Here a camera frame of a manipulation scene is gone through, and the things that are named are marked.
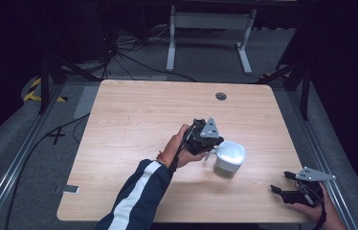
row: sleeve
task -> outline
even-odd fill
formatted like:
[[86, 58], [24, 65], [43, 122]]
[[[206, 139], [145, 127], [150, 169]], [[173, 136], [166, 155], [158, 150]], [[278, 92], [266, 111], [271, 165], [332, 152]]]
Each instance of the sleeve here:
[[111, 212], [95, 229], [150, 229], [169, 182], [167, 167], [157, 161], [141, 161], [117, 195]]

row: white metal stand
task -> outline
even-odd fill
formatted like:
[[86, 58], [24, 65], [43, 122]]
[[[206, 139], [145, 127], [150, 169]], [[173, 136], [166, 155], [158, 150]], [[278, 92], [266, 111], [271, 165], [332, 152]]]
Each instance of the white metal stand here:
[[245, 52], [245, 47], [254, 24], [256, 12], [256, 10], [252, 10], [250, 14], [176, 12], [175, 6], [171, 6], [167, 70], [173, 71], [175, 61], [175, 28], [243, 30], [244, 37], [241, 42], [237, 42], [236, 47], [244, 73], [250, 75], [252, 70]]

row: white stripe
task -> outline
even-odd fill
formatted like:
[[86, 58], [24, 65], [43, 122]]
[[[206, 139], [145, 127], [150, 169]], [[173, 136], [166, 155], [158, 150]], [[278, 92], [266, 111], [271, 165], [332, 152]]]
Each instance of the white stripe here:
[[149, 178], [159, 167], [161, 167], [161, 164], [154, 161], [145, 168], [143, 175], [135, 184], [134, 190], [131, 194], [127, 198], [120, 201], [120, 203], [116, 206], [116, 209], [114, 210], [114, 219], [108, 227], [109, 230], [126, 229], [129, 223], [129, 214], [131, 213], [132, 208], [140, 199]]

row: dark background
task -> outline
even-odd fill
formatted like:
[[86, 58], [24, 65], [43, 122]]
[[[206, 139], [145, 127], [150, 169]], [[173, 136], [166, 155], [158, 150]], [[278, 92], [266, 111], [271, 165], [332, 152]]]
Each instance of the dark background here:
[[[105, 56], [104, 24], [96, 6], [92, 1], [0, 0], [0, 126], [22, 106], [21, 89], [36, 75], [48, 51], [44, 47], [74, 63]], [[120, 6], [113, 12], [111, 22], [144, 37], [145, 29], [168, 23], [169, 7], [128, 11]], [[358, 1], [333, 1], [326, 11], [302, 16], [300, 11], [262, 10], [255, 23], [258, 28], [299, 27], [283, 63], [310, 56], [312, 81], [358, 174]]]

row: gray carpet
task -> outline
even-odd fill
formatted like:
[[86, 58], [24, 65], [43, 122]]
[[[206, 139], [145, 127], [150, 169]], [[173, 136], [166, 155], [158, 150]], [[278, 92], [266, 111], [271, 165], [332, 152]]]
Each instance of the gray carpet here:
[[[262, 74], [275, 72], [275, 66], [294, 31], [261, 30], [252, 31], [247, 45], [247, 55], [253, 74], [243, 73], [236, 49], [238, 33], [225, 32], [219, 36], [211, 36], [203, 32], [183, 32], [177, 38], [177, 51], [173, 73], [164, 73], [168, 56], [168, 43], [145, 46], [139, 51], [124, 53], [157, 72], [139, 65], [126, 57], [116, 56], [107, 67], [109, 79], [141, 79], [151, 81], [188, 81], [181, 74], [202, 82], [248, 83], [257, 81]], [[102, 70], [93, 73], [101, 76]], [[276, 85], [282, 80], [271, 83], [286, 122], [289, 133], [302, 165], [316, 168], [309, 141], [304, 135], [298, 115], [293, 111], [288, 94]], [[64, 85], [61, 95], [68, 97], [66, 103], [55, 103], [48, 117], [39, 130], [37, 138], [44, 136], [55, 127], [73, 121], [90, 110], [97, 91], [96, 82], [89, 82], [80, 76], [70, 76]], [[27, 101], [0, 127], [0, 180], [37, 117], [39, 102]], [[347, 160], [335, 132], [328, 121], [326, 112], [311, 87], [309, 98], [309, 124], [313, 128], [316, 139], [324, 152], [324, 157], [332, 172], [338, 178], [338, 185], [347, 203], [349, 211], [358, 229], [358, 177]], [[66, 183], [72, 168], [79, 140], [84, 131], [86, 120], [73, 123], [62, 129], [64, 137], [45, 138], [33, 151], [26, 165], [11, 209], [9, 229], [92, 229], [95, 222], [65, 222], [56, 217], [56, 210], [61, 194], [55, 193], [57, 186]], [[8, 195], [0, 209], [0, 229], [4, 229], [6, 215], [9, 211], [11, 195]], [[298, 224], [260, 224], [264, 229], [300, 229]], [[302, 229], [311, 229], [313, 224], [306, 223]]]

